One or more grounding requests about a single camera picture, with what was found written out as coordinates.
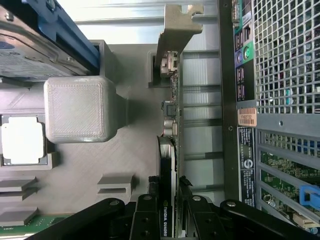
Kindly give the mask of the grey parts rack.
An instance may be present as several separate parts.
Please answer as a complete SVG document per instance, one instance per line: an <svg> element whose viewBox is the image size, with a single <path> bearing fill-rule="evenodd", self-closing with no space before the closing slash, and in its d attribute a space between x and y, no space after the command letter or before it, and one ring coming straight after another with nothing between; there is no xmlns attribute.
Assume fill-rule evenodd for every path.
<svg viewBox="0 0 320 240"><path fill-rule="evenodd" d="M149 86L155 44L110 45L122 128L100 143L49 144L37 164L10 165L0 133L0 227L24 226L37 215L74 214L103 199L145 194L159 174L157 137L163 130L162 87Z"/></svg>

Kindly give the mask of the green motherboard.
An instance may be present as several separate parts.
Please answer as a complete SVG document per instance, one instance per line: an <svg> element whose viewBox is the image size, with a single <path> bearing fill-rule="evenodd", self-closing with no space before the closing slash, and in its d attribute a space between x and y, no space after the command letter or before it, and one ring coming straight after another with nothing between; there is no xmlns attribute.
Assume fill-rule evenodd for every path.
<svg viewBox="0 0 320 240"><path fill-rule="evenodd" d="M295 227L320 236L320 211L303 206L299 202L300 186L320 187L320 169L261 150L257 173L258 208Z"/></svg>

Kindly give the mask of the blue card retention clip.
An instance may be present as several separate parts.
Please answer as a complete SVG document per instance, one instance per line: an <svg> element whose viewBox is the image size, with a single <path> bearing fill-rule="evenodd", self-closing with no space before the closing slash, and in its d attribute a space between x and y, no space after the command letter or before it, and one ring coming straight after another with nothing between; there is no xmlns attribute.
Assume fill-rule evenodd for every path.
<svg viewBox="0 0 320 240"><path fill-rule="evenodd" d="M320 187L317 185L301 185L299 187L299 203L320 211Z"/></svg>

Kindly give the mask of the orange barcode sticker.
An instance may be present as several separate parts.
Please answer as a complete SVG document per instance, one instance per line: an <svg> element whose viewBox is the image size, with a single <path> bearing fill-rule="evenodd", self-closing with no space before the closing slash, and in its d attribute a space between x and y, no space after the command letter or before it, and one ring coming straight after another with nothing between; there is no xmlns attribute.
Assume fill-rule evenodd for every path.
<svg viewBox="0 0 320 240"><path fill-rule="evenodd" d="M257 126L257 109L255 107L238 109L237 122L239 126L255 128Z"/></svg>

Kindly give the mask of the black open PC case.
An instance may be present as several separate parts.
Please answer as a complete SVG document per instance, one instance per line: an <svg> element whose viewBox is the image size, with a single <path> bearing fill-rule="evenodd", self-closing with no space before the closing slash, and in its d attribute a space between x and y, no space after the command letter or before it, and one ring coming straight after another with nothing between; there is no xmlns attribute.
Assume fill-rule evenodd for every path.
<svg viewBox="0 0 320 240"><path fill-rule="evenodd" d="M262 211L260 151L320 169L320 0L218 0L218 25L225 198Z"/></svg>

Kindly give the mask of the silver CPU chip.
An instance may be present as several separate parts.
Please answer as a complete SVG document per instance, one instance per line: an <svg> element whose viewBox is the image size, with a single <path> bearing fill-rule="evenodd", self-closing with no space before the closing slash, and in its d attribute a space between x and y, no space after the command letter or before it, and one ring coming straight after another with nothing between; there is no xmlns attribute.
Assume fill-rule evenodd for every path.
<svg viewBox="0 0 320 240"><path fill-rule="evenodd" d="M44 127L35 116L10 116L1 126L2 154L13 165L38 164L45 156Z"/></svg>

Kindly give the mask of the hard disk in blue carrier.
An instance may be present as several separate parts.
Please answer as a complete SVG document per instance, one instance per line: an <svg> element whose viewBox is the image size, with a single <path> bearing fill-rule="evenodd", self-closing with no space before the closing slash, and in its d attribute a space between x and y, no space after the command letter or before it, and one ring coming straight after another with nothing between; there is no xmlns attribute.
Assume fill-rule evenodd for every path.
<svg viewBox="0 0 320 240"><path fill-rule="evenodd" d="M100 53L58 0L0 0L0 79L94 76Z"/></svg>

